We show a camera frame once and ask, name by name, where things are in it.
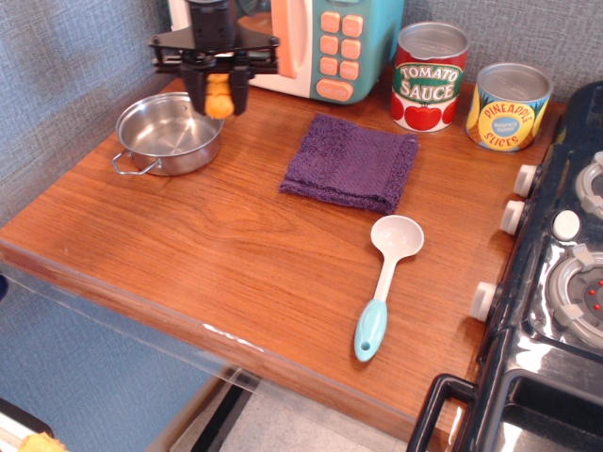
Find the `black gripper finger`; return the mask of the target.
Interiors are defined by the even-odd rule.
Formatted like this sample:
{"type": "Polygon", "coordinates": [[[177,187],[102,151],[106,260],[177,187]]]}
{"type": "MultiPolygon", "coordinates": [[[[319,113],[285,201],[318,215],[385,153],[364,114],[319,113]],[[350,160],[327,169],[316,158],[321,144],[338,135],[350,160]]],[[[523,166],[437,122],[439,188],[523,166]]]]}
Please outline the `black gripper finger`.
{"type": "Polygon", "coordinates": [[[229,87],[231,99],[234,104],[234,114],[239,116],[246,112],[249,78],[248,73],[243,71],[232,71],[229,74],[229,87]]]}
{"type": "Polygon", "coordinates": [[[181,69],[180,75],[187,89],[192,106],[198,113],[204,114],[206,94],[205,74],[192,69],[181,69]]]}

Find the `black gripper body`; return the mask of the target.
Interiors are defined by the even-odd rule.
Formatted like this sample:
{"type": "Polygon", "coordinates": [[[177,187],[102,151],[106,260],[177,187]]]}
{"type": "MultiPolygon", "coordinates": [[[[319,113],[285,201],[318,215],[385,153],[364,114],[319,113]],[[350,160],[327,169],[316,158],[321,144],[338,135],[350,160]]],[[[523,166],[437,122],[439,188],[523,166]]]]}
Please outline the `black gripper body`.
{"type": "Polygon", "coordinates": [[[150,38],[154,66],[161,72],[182,67],[199,73],[242,69],[250,76],[276,74],[279,40],[243,26],[233,1],[187,1],[189,25],[150,38]]]}

